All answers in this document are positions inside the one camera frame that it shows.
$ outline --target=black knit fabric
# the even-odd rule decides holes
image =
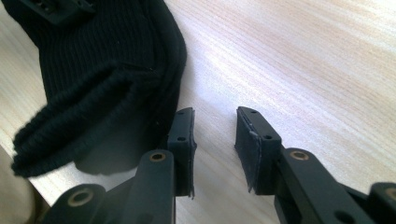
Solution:
[[[93,18],[51,25],[2,0],[37,45],[48,104],[14,139],[12,169],[42,175],[75,161],[88,173],[129,169],[167,134],[186,49],[163,0],[97,0]]]

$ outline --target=light wood surface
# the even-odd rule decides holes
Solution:
[[[239,105],[260,111],[285,147],[313,152],[341,183],[396,182],[396,5],[380,0],[167,0],[188,47],[179,108],[195,109],[196,197],[177,223],[278,223],[273,197],[248,193],[234,149]],[[46,103],[37,49],[0,9],[0,141]],[[73,164],[31,179],[49,203],[80,183],[109,189],[133,172]]]

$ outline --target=wooden table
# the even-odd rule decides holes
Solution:
[[[198,143],[196,197],[177,199],[177,223],[278,222],[273,197],[248,193],[233,148],[239,105],[260,111],[285,147],[313,152],[343,184],[367,193],[396,181],[391,0],[166,4],[188,47],[178,107],[194,107]],[[0,142],[11,155],[15,132],[46,99],[37,49],[2,7],[0,30]],[[109,189],[132,174],[84,175],[69,164],[31,182],[54,203],[77,184]]]

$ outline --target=ribbed fabric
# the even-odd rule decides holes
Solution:
[[[98,0],[96,15],[59,28],[2,0],[40,53],[48,104],[14,139],[16,175],[68,162],[89,173],[134,166],[166,135],[186,50],[162,0]]]

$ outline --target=black plastic object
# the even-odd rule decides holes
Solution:
[[[43,223],[175,223],[175,197],[194,195],[192,165],[197,145],[193,124],[192,108],[176,112],[167,147],[158,146],[144,154],[135,177],[108,192],[99,185],[70,189]]]
[[[95,12],[85,0],[20,0],[52,24],[68,26],[84,21]]]
[[[249,190],[275,195],[281,223],[394,223],[396,184],[374,184],[367,197],[339,184],[312,153],[283,148],[256,110],[239,107],[237,116],[235,149]]]

